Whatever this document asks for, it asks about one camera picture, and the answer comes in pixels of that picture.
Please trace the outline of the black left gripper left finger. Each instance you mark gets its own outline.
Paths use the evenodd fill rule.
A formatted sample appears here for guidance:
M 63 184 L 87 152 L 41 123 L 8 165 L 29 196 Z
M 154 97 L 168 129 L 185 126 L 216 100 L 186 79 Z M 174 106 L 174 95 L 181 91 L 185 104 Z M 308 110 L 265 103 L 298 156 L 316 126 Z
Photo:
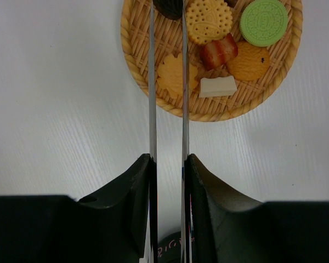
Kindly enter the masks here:
M 91 194 L 0 196 L 0 262 L 138 262 L 152 160 L 141 155 Z

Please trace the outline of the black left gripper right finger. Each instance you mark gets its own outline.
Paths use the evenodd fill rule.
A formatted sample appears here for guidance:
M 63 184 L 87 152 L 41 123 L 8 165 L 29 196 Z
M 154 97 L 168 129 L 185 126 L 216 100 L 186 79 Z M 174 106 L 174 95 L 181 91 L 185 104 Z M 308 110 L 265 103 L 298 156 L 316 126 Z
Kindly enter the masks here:
M 260 202 L 185 163 L 198 262 L 329 262 L 329 201 Z

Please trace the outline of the stainless steel tongs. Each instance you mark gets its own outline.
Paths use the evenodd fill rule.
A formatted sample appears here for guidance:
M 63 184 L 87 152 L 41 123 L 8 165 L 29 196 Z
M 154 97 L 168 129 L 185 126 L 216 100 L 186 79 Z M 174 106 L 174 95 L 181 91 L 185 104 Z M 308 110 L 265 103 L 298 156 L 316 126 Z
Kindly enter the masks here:
M 187 169 L 189 159 L 189 58 L 188 31 L 186 27 L 185 6 L 182 6 L 183 40 L 183 134 L 181 169 L 181 262 L 192 262 L 191 247 L 191 186 Z M 155 35 L 154 2 L 150 2 L 149 53 L 148 53 L 148 91 L 149 91 L 149 135 L 150 157 L 152 159 L 149 181 L 149 224 L 150 248 L 148 262 L 158 262 L 158 194 L 157 194 L 157 123 L 155 87 Z

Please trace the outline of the black round cookie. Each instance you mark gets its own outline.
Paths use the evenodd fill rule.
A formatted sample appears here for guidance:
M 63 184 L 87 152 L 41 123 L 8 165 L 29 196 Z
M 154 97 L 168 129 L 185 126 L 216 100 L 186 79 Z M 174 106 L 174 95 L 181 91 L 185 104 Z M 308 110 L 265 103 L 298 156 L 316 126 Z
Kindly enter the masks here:
M 156 9 L 166 18 L 178 20 L 182 17 L 183 0 L 153 0 Z

